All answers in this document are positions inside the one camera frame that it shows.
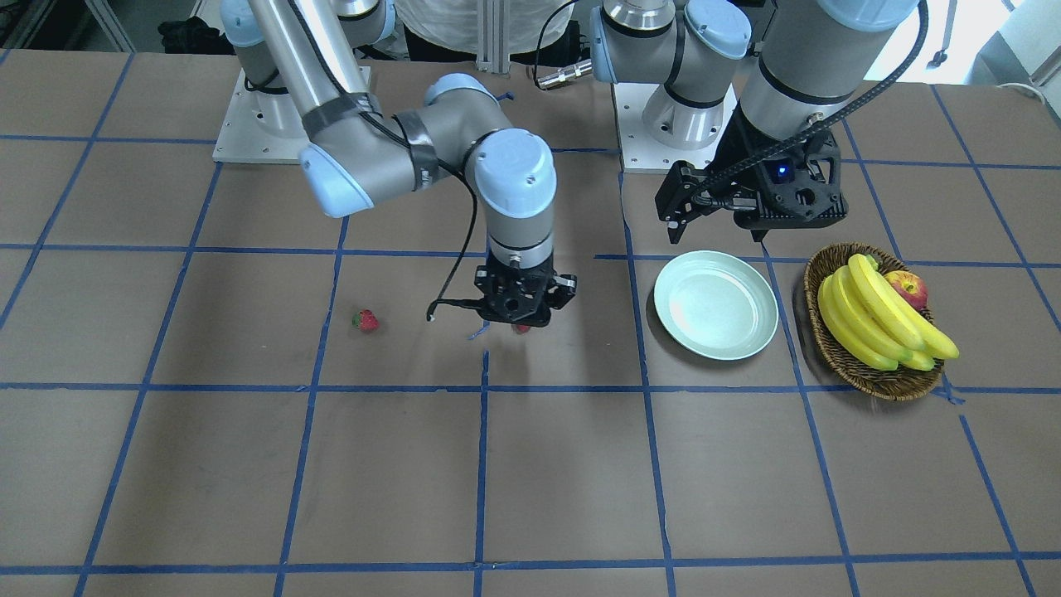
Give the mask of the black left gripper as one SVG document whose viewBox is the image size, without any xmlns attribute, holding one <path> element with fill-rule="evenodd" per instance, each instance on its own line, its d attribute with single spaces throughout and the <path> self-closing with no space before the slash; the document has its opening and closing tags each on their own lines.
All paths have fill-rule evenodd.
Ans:
<svg viewBox="0 0 1061 597">
<path fill-rule="evenodd" d="M 723 203 L 748 231 L 825 228 L 841 222 L 849 205 L 833 133 L 814 133 L 735 177 L 675 160 L 655 194 L 656 215 L 666 224 L 671 245 L 678 245 L 690 222 L 712 215 Z"/>
</svg>

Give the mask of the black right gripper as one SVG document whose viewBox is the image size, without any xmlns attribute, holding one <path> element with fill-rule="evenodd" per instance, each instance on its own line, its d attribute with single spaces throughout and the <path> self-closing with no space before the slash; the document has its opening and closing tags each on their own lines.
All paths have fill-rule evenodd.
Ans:
<svg viewBox="0 0 1061 597">
<path fill-rule="evenodd" d="M 482 294 L 474 301 L 482 320 L 545 328 L 553 311 L 575 298 L 579 277 L 557 273 L 552 257 L 535 267 L 520 268 L 488 254 L 485 264 L 477 267 L 474 284 Z"/>
</svg>

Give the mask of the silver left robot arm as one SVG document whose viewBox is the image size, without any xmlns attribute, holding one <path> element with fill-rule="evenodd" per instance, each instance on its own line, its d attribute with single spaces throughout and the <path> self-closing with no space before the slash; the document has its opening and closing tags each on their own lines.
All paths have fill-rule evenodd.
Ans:
<svg viewBox="0 0 1061 597">
<path fill-rule="evenodd" d="M 676 160 L 656 192 L 668 241 L 723 209 L 756 242 L 845 220 L 833 126 L 912 65 L 928 17 L 924 1 L 777 2 L 713 157 Z M 653 137 L 698 146 L 753 49 L 753 23 L 731 1 L 603 1 L 589 46 L 596 80 L 656 86 L 642 115 Z"/>
</svg>

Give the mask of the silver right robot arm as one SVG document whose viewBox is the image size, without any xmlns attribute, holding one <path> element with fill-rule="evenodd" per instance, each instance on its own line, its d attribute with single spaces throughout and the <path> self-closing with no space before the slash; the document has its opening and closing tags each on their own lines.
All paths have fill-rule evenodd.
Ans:
<svg viewBox="0 0 1061 597">
<path fill-rule="evenodd" d="M 516 128 L 480 80 L 451 73 L 424 105 L 392 117 L 356 65 L 356 46 L 394 29 L 390 1 L 223 1 L 220 19 L 250 92 L 292 100 L 307 137 L 297 158 L 321 211 L 344 218 L 420 192 L 451 175 L 484 208 L 487 260 L 481 298 L 439 295 L 440 305 L 482 320 L 545 328 L 575 296 L 577 279 L 554 268 L 552 150 Z"/>
</svg>

